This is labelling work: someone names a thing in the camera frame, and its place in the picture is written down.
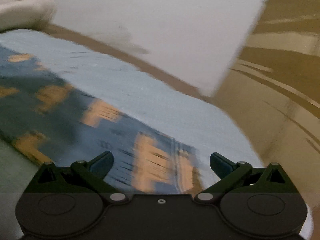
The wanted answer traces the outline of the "wooden wardrobe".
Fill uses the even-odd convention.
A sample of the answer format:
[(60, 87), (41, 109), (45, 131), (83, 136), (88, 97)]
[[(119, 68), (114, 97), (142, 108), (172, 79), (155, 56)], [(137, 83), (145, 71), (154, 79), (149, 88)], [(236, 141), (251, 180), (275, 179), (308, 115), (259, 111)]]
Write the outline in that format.
[(319, 206), (319, 0), (268, 0), (210, 100)]

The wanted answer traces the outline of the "blue patterned pants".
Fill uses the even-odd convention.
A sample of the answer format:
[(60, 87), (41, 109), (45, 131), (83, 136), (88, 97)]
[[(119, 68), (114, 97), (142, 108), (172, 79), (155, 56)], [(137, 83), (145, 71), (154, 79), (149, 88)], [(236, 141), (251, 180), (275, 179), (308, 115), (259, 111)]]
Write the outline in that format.
[(105, 181), (125, 192), (197, 194), (196, 150), (83, 92), (31, 54), (1, 48), (1, 138), (36, 164), (109, 151)]

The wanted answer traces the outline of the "cream rolled comforter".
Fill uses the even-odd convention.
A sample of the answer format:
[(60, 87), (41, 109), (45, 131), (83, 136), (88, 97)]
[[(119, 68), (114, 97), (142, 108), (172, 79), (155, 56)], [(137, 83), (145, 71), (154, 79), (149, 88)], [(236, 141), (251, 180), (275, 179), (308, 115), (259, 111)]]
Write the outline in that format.
[(56, 12), (54, 0), (1, 0), (1, 31), (46, 27)]

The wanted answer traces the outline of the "brown bed frame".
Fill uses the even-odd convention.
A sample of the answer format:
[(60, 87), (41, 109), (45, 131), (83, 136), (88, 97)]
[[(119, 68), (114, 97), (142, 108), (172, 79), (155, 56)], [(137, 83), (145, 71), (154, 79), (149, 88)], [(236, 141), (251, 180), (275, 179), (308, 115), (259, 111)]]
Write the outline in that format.
[(160, 80), (164, 82), (165, 84), (169, 85), (171, 88), (173, 88), (176, 91), (179, 91), (185, 95), (191, 96), (193, 98), (200, 99), (204, 102), (209, 103), (210, 100), (206, 96), (202, 96), (199, 93), (199, 90), (195, 88), (194, 86), (180, 80), (177, 77), (174, 77), (170, 75), (169, 73), (135, 57), (132, 56), (126, 52), (123, 52), (121, 50), (118, 50), (116, 48), (113, 48), (107, 44), (104, 44), (103, 42), (97, 41), (95, 39), (92, 39), (88, 36), (82, 35), (79, 32), (72, 31), (66, 28), (63, 28), (58, 25), (50, 24), (47, 27), (43, 29), (43, 32), (54, 37), (59, 38), (62, 40), (67, 40), (74, 42), (76, 44), (80, 44), (83, 46), (86, 46), (90, 50), (93, 50), (98, 53), (103, 53), (106, 55), (110, 55), (112, 57), (115, 57), (116, 59), (119, 59), (121, 61), (124, 61), (126, 63), (130, 63), (137, 67), (141, 72), (145, 72), (152, 77), (156, 78), (157, 80)]

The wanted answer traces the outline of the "light blue quilted bedspread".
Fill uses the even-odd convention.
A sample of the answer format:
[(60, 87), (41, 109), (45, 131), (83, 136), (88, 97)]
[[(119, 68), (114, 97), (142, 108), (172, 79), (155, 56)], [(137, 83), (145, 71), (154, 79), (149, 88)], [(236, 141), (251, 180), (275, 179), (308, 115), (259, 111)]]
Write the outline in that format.
[(210, 155), (262, 165), (242, 131), (219, 108), (175, 91), (115, 57), (31, 30), (1, 34), (1, 48), (37, 57), (77, 89), (196, 150), (203, 189), (218, 181)]

